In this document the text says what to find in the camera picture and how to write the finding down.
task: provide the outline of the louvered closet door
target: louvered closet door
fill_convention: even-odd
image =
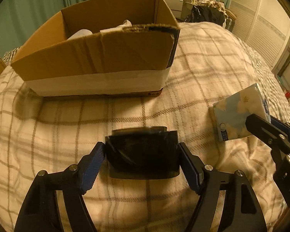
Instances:
[[[282,53],[290,30],[290,19],[277,0],[261,0],[247,44],[258,51],[273,68]]]
[[[233,34],[245,41],[254,20],[259,0],[231,0],[230,10],[237,16]]]

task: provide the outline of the plaid blanket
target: plaid blanket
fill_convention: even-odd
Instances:
[[[53,173],[78,163],[113,129],[153,125],[178,130],[179,140],[205,164],[230,173],[243,170],[272,229],[286,205],[273,182],[270,149],[253,136],[218,142],[212,105],[255,82],[269,99],[270,113],[290,122],[288,102],[265,61],[229,31],[208,22],[181,28],[168,80],[156,98],[42,98],[11,67],[5,69],[0,76],[0,223],[7,231],[13,231],[39,170]],[[14,53],[5,56],[6,63]],[[183,231],[198,196],[182,172],[166,180],[112,179],[104,161],[84,200],[98,231]],[[212,230],[222,206],[223,192]]]

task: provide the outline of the blue and beige package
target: blue and beige package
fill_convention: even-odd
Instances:
[[[258,84],[253,84],[214,104],[220,141],[250,136],[246,118],[256,114],[271,123],[268,104]]]

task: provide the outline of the silver screw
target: silver screw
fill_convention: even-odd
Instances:
[[[207,165],[205,165],[205,167],[204,167],[207,171],[212,171],[214,168],[213,168],[213,166],[212,165],[209,165],[209,164],[207,164]]]
[[[240,177],[243,177],[245,175],[242,170],[236,170],[235,173]]]
[[[41,171],[38,172],[38,176],[43,176],[44,174],[46,174],[45,170],[41,170]]]
[[[290,154],[287,154],[287,155],[286,155],[286,159],[287,159],[287,161],[290,162]]]
[[[69,166],[69,170],[70,171],[75,171],[76,169],[77,169],[77,165],[76,164],[73,164],[73,165]]]

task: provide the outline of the black plastic bag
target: black plastic bag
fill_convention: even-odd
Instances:
[[[215,8],[207,6],[193,6],[191,14],[185,22],[213,22],[220,26],[224,23],[224,15]]]

